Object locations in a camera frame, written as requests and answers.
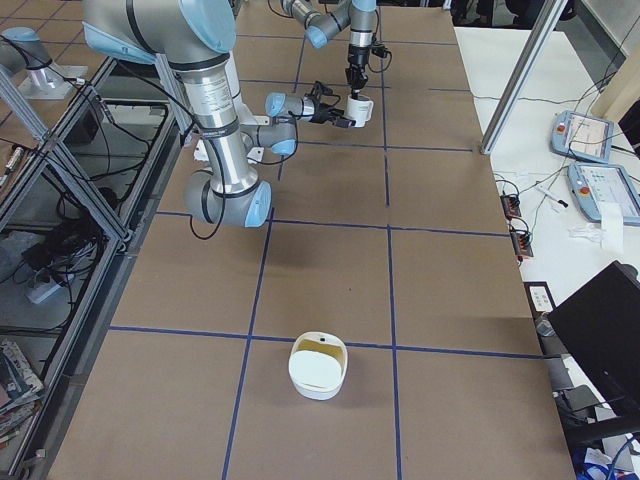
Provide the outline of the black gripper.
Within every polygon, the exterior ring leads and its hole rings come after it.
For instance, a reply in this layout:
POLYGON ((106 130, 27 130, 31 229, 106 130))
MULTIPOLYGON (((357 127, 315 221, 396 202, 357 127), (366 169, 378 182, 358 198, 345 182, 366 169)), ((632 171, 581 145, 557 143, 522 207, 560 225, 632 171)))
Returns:
POLYGON ((313 113, 309 118, 310 123, 324 124, 326 122, 333 123, 336 127, 354 127, 355 121, 340 116, 340 109, 334 105, 324 102, 312 101, 313 113))
POLYGON ((358 99, 361 87, 358 84, 366 84, 368 76, 366 67, 369 62, 370 47, 356 46, 350 44, 348 47, 347 61, 349 66, 346 68, 346 79, 351 86, 351 99, 358 99))

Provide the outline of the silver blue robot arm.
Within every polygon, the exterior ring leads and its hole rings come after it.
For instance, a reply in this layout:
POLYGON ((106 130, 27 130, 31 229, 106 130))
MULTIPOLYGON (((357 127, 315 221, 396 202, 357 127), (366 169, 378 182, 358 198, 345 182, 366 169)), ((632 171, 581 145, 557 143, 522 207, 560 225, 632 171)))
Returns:
POLYGON ((272 93, 265 103, 271 121, 255 122, 237 85, 232 51, 236 21, 227 1, 86 1, 83 28, 94 50, 138 64, 154 64, 164 56, 187 97, 185 112, 204 143, 209 165, 196 171, 185 191, 191 215, 211 223, 259 227, 271 208, 271 186, 249 163, 255 147, 283 157, 297 146, 298 122, 330 122, 342 128, 365 121, 355 103, 367 77, 375 6, 369 1, 342 1, 327 14, 308 1, 285 1, 284 11, 300 22, 305 36, 323 47, 345 28, 351 30, 346 70, 351 96, 346 109, 324 102, 320 84, 302 98, 272 93))
POLYGON ((376 23, 376 2, 370 0, 340 1, 327 13, 316 10, 309 1, 281 1, 283 11, 305 28, 305 37, 316 49, 323 48, 345 29, 350 30, 345 69, 350 97, 359 99, 361 90, 368 82, 366 67, 373 45, 376 23))

